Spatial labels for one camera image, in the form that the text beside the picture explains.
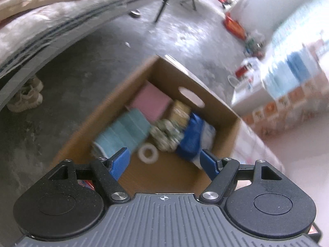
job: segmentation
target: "box handle hole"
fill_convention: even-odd
[[[180,86],[178,90],[183,96],[185,96],[188,100],[190,100],[193,104],[195,104],[199,108],[205,107],[205,103],[202,101],[202,99],[198,97],[195,93],[193,93],[191,90],[188,90],[182,86]]]

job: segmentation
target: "cardboard box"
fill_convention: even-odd
[[[177,99],[190,106],[194,112],[216,128],[217,134],[212,150],[216,156],[232,155],[241,129],[241,119],[204,85],[192,79],[186,69],[184,72],[156,56],[147,60],[108,95],[59,151],[52,165],[55,166],[64,159],[72,159],[75,163],[88,163],[92,159],[90,155],[92,141],[126,110],[125,106],[130,103],[146,80],[173,100]],[[204,102],[204,107],[198,107],[184,96],[180,92],[182,87],[196,94]],[[137,192],[198,195],[208,186],[210,179],[203,170],[175,153],[159,152],[159,159],[154,164],[141,162],[133,153],[130,164],[119,179],[119,183],[131,196]]]

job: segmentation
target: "orange bag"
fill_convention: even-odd
[[[235,20],[231,19],[230,14],[225,15],[225,20],[223,21],[225,28],[231,32],[233,35],[241,40],[246,39],[246,32],[244,28]]]

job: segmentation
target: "white ring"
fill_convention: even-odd
[[[152,155],[149,157],[145,156],[145,150],[149,149],[152,152]],[[152,145],[151,143],[145,143],[143,146],[141,146],[138,150],[138,158],[147,164],[155,163],[158,160],[159,152],[157,148]]]

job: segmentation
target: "sneaker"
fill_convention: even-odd
[[[7,107],[12,112],[22,112],[36,108],[42,103],[42,95],[31,85],[22,87],[8,102]]]
[[[25,83],[25,86],[28,86],[28,85],[31,85],[38,92],[41,92],[41,90],[43,89],[42,81],[35,75],[27,80],[27,82]]]

